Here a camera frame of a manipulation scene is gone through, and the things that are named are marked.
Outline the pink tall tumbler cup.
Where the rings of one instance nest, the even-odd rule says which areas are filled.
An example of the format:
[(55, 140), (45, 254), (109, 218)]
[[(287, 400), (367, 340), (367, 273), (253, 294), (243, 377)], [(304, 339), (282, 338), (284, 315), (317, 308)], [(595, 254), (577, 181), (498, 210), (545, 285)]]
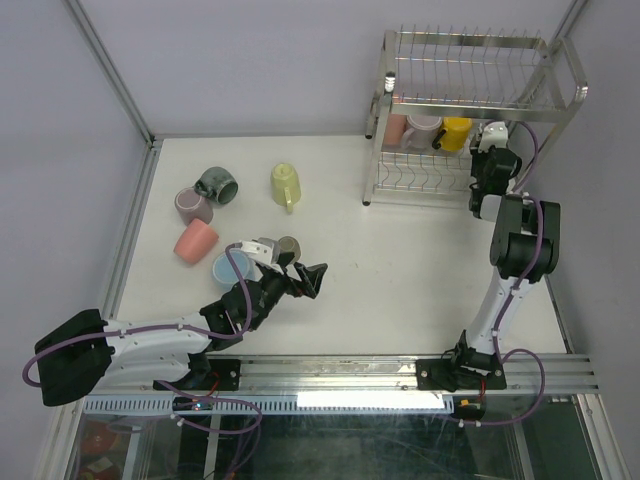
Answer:
[(383, 137), (383, 147), (399, 147), (406, 129), (406, 116), (390, 113)]

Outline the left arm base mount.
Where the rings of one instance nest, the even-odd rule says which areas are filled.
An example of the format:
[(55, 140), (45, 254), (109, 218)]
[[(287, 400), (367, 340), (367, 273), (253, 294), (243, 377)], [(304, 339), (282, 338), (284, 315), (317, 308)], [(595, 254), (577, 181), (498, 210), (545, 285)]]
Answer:
[(209, 358), (206, 353), (189, 354), (188, 371), (175, 381), (168, 381), (181, 391), (231, 392), (239, 389), (241, 360)]

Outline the yellow mug black handle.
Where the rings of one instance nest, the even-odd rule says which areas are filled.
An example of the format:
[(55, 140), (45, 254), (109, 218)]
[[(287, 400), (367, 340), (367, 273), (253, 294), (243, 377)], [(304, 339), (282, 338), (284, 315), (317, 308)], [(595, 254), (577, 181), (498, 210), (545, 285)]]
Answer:
[(434, 150), (457, 152), (461, 150), (473, 126), (471, 118), (443, 117), (441, 126), (433, 139)]

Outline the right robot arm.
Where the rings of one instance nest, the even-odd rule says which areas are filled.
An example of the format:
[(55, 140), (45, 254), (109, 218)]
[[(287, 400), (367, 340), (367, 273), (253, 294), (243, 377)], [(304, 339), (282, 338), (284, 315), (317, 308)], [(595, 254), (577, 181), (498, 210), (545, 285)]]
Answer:
[(500, 368), (500, 343), (524, 297), (552, 273), (560, 254), (561, 206), (511, 193), (509, 185), (522, 160), (506, 147), (471, 149), (469, 208), (475, 217), (495, 222), (489, 251), (493, 273), (483, 302), (451, 358), (448, 378), (469, 387)]

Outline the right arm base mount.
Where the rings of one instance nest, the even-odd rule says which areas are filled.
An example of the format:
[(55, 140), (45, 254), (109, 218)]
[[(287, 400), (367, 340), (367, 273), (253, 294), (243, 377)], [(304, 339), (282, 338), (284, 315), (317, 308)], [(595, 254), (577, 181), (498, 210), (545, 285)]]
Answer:
[(415, 367), (420, 391), (486, 392), (507, 387), (504, 370), (496, 355), (451, 349), (434, 359), (418, 359)]

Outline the lilac ribbed mug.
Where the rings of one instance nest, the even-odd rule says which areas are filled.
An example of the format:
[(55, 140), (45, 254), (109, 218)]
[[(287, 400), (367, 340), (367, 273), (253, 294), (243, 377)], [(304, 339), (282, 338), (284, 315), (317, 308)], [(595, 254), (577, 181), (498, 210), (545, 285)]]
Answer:
[(408, 115), (400, 148), (416, 151), (430, 149), (441, 125), (442, 118), (439, 116)]

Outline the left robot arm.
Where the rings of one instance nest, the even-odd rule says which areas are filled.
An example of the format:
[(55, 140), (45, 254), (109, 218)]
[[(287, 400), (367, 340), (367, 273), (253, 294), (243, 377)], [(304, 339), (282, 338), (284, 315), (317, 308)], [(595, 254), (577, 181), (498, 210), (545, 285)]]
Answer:
[(196, 390), (206, 383), (210, 352), (226, 350), (257, 330), (285, 296), (314, 299), (325, 263), (310, 267), (258, 241), (226, 247), (236, 281), (218, 300), (162, 323), (105, 320), (86, 309), (40, 339), (25, 365), (26, 384), (47, 407), (75, 402), (97, 388), (158, 384)]

